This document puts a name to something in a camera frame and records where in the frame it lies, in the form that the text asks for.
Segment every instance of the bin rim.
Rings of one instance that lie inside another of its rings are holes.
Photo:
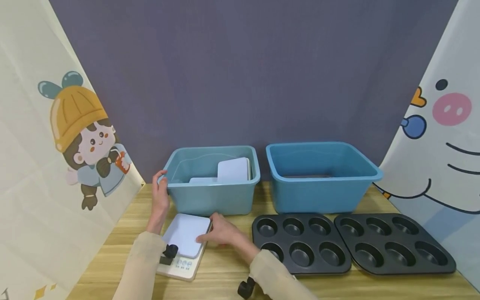
[[[170,158],[168,159],[167,163],[165,164],[164,170],[168,169],[171,161],[173,160],[173,157],[175,154],[179,151],[185,150],[185,149],[208,149],[208,148],[217,148],[217,149],[226,149],[226,148],[238,148],[238,147],[246,147],[249,148],[252,151],[253,154],[253,164],[252,162],[250,163],[250,166],[255,165],[255,177],[250,179],[249,181],[238,181],[238,182],[228,182],[228,183],[221,183],[221,182],[216,182],[216,183],[168,183],[167,188],[177,188],[177,187],[204,187],[204,186],[232,186],[232,185],[250,185],[250,184],[257,184],[260,181],[260,166],[258,165],[258,157],[257,157],[257,152],[255,148],[253,148],[250,145],[231,145],[231,146],[208,146],[208,147],[182,147],[178,148],[175,151],[172,152],[170,155]],[[163,176],[160,176],[158,178],[158,182],[163,178]]]
[[[272,154],[270,149],[275,146],[286,146],[286,145],[320,145],[320,144],[341,144],[345,145],[351,149],[353,149],[356,153],[358,153],[367,163],[376,171],[375,175],[372,176],[355,176],[355,177],[326,177],[326,178],[286,178],[281,176],[276,168],[275,164],[273,163]],[[270,174],[272,177],[281,182],[318,182],[318,181],[372,181],[376,182],[383,178],[383,172],[378,168],[373,162],[371,162],[362,152],[360,152],[357,148],[352,146],[349,143],[345,142],[299,142],[299,143],[276,143],[276,144],[269,144],[266,148],[267,160],[268,165],[270,167]]]

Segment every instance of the black clip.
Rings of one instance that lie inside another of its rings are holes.
[[[165,251],[163,252],[164,256],[160,256],[160,263],[171,265],[175,256],[177,256],[177,252],[179,248],[177,245],[167,245]]]
[[[254,287],[255,287],[255,280],[249,276],[248,279],[247,279],[247,282],[245,282],[245,281],[240,282],[237,293],[242,298],[247,300],[252,295]]]

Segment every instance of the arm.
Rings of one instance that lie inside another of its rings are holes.
[[[160,236],[170,208],[167,195],[167,178],[158,181],[166,171],[160,171],[152,179],[152,213],[146,231],[133,243],[123,275],[113,300],[151,300],[155,274],[160,256],[166,244]]]
[[[143,232],[133,243],[113,300],[151,300],[155,273],[166,244],[161,236]]]
[[[243,233],[232,243],[250,265],[250,277],[272,300],[318,300],[269,250],[259,250]]]
[[[250,277],[272,300],[318,300],[268,250],[261,250],[250,264]]]
[[[248,237],[222,215],[211,217],[213,229],[197,237],[197,242],[213,241],[228,244],[250,265],[250,277],[272,300],[318,300],[303,284],[296,280],[285,266],[268,250],[257,248]]]

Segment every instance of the pink pig nose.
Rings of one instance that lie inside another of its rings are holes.
[[[465,121],[472,112],[472,102],[461,93],[441,96],[433,105],[433,118],[440,125],[455,126]]]

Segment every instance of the stack of white cards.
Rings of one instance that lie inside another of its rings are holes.
[[[193,177],[190,183],[216,184],[249,181],[251,173],[250,160],[240,157],[219,162],[217,177]]]

